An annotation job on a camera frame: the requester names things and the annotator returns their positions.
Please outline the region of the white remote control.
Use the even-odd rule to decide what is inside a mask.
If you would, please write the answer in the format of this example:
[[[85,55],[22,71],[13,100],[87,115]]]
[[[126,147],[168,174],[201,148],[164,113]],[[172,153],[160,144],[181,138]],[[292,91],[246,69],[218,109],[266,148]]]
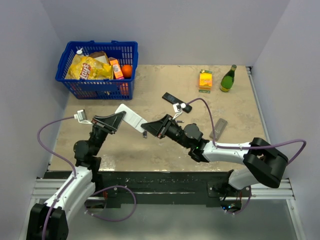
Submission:
[[[143,133],[145,131],[141,127],[142,124],[147,123],[147,121],[143,117],[138,115],[136,112],[134,112],[132,109],[130,109],[123,103],[118,106],[114,113],[117,114],[120,112],[125,112],[125,115],[123,117],[124,122],[126,122],[128,125],[130,125],[140,133]]]

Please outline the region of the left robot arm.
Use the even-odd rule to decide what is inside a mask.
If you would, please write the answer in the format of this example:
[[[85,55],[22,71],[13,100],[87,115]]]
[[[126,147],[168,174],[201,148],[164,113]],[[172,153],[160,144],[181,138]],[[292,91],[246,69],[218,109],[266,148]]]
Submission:
[[[44,203],[36,203],[30,210],[26,239],[65,240],[69,234],[68,223],[90,196],[99,196],[104,190],[99,173],[101,158],[98,153],[108,135],[115,134],[125,111],[109,116],[94,116],[88,120],[84,110],[73,119],[92,127],[88,140],[79,140],[73,146],[75,163],[64,184]]]

